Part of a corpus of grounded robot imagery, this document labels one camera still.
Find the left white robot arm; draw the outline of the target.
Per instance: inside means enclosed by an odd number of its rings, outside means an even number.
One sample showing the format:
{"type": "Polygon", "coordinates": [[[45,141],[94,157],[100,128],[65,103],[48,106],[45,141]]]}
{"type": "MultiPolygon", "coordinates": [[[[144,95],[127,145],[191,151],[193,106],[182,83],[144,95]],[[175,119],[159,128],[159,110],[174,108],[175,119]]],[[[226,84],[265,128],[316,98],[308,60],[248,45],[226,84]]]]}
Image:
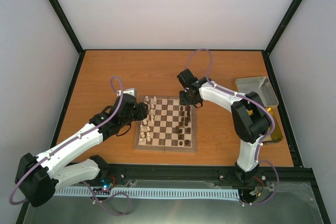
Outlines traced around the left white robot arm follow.
{"type": "Polygon", "coordinates": [[[19,160],[15,184],[33,207],[46,203],[55,192],[70,185],[95,180],[108,180],[108,164],[96,155],[86,161],[70,162],[86,150],[101,144],[132,122],[146,119],[148,105],[137,102],[132,92],[118,96],[113,106],[94,115],[77,133],[36,156],[27,153],[19,160]]]}

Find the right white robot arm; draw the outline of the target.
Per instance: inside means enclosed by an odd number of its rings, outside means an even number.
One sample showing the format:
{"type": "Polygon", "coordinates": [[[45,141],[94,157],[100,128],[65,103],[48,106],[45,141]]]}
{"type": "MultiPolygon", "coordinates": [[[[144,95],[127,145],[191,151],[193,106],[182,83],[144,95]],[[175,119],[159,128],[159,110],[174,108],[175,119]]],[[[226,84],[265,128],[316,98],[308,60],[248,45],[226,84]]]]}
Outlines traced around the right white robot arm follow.
{"type": "Polygon", "coordinates": [[[246,184],[254,177],[259,167],[259,153],[269,128],[275,127],[275,120],[266,110],[256,92],[238,93],[224,88],[208,77],[196,78],[189,69],[177,75],[183,87],[179,92],[183,105],[212,102],[232,114],[234,129],[240,139],[240,149],[235,163],[235,176],[240,184],[246,184]]]}

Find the row of white chess pieces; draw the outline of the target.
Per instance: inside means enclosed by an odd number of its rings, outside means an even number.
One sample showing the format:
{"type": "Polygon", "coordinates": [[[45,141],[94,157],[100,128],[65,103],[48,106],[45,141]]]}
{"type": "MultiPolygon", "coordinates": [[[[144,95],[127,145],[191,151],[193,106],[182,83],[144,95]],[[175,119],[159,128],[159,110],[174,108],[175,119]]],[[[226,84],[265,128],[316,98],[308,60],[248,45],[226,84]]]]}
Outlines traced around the row of white chess pieces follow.
{"type": "Polygon", "coordinates": [[[140,124],[139,144],[152,145],[154,140],[154,121],[156,110],[156,97],[145,95],[143,102],[148,105],[147,117],[140,124]]]}

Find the dark king chess piece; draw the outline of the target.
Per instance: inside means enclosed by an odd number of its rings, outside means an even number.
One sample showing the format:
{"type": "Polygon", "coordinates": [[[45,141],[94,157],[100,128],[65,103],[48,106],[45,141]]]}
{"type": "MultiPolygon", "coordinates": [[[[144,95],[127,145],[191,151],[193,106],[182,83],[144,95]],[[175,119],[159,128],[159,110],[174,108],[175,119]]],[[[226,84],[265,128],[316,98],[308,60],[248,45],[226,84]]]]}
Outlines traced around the dark king chess piece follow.
{"type": "Polygon", "coordinates": [[[191,121],[191,113],[190,113],[190,111],[187,111],[185,119],[184,119],[185,126],[188,126],[188,124],[189,124],[190,121],[191,121]]]}

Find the wooden folding chess board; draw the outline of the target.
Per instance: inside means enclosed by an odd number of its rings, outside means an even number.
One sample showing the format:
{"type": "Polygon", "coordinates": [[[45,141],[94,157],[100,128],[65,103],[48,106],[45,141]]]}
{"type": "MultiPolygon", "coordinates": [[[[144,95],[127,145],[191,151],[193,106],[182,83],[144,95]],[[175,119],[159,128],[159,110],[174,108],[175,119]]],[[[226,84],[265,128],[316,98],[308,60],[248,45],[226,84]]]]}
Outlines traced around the wooden folding chess board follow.
{"type": "Polygon", "coordinates": [[[178,97],[165,97],[165,96],[153,96],[156,97],[156,110],[154,121],[154,140],[152,145],[140,145],[139,133],[140,124],[138,122],[135,129],[134,148],[138,150],[149,151],[169,151],[169,152],[196,152],[197,149],[197,122],[196,122],[196,108],[191,106],[191,121],[188,126],[185,126],[184,119],[186,116],[187,105],[181,105],[178,97]],[[184,116],[180,116],[180,106],[184,107],[184,116]],[[175,127],[179,126],[183,132],[184,141],[189,140],[191,142],[190,147],[179,146],[178,135],[175,133],[175,127]],[[191,133],[186,133],[186,128],[191,128],[191,133]]]}

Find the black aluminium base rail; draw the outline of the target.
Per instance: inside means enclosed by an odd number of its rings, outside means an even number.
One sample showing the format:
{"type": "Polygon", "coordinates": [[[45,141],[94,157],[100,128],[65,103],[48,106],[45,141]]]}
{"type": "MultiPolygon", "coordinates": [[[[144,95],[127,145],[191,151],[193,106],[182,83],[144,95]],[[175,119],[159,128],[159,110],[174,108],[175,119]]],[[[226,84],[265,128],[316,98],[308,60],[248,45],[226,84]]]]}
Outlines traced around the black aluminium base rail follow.
{"type": "Polygon", "coordinates": [[[255,172],[244,175],[235,166],[117,165],[100,164],[89,159],[63,167],[57,172],[38,166],[29,178],[36,189],[55,192],[82,181],[103,186],[111,182],[125,185],[133,180],[203,181],[243,189],[277,179],[282,182],[310,182],[314,180],[314,175],[312,169],[300,167],[260,167],[255,172]]]}

